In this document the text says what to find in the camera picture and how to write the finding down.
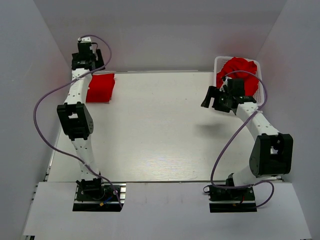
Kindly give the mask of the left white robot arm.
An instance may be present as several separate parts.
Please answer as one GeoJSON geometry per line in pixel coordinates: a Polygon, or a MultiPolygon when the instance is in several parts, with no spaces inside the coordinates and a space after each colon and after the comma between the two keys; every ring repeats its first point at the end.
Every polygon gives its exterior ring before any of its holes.
{"type": "Polygon", "coordinates": [[[64,134],[71,140],[76,156],[81,159],[81,180],[77,182],[80,193],[99,200],[105,196],[106,187],[100,177],[92,174],[99,174],[100,171],[95,163],[91,143],[94,122],[86,107],[92,80],[90,71],[96,69],[98,56],[90,37],[79,38],[77,47],[78,52],[72,54],[71,61],[71,74],[75,82],[70,85],[64,103],[57,106],[57,114],[64,134]]]}

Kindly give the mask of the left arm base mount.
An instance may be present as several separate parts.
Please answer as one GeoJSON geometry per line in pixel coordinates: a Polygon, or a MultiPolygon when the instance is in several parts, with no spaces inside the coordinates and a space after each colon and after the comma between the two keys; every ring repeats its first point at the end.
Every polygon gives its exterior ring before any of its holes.
{"type": "Polygon", "coordinates": [[[79,186],[73,202],[73,212],[120,212],[126,198],[126,184],[115,184],[115,191],[109,184],[102,184],[101,190],[84,191],[79,186]]]}

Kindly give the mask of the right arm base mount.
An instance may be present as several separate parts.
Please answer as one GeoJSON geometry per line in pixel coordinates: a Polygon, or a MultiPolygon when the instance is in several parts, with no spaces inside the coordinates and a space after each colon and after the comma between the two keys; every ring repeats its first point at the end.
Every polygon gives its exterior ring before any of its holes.
{"type": "Polygon", "coordinates": [[[209,196],[210,213],[254,213],[257,212],[253,188],[222,189],[212,185],[203,188],[209,196]]]}

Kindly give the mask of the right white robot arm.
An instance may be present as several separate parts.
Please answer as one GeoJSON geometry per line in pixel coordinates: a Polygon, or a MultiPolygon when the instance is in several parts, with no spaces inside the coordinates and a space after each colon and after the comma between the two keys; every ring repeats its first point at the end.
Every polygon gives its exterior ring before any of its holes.
{"type": "Polygon", "coordinates": [[[226,195],[236,200],[245,188],[260,184],[265,179],[286,175],[292,168],[293,137],[281,133],[263,115],[262,104],[257,104],[253,96],[245,95],[245,83],[241,78],[227,78],[222,87],[210,86],[202,102],[203,108],[212,107],[220,112],[233,112],[243,124],[227,142],[229,146],[240,131],[247,128],[254,140],[248,165],[232,173],[225,185],[212,186],[226,189],[226,195]]]}

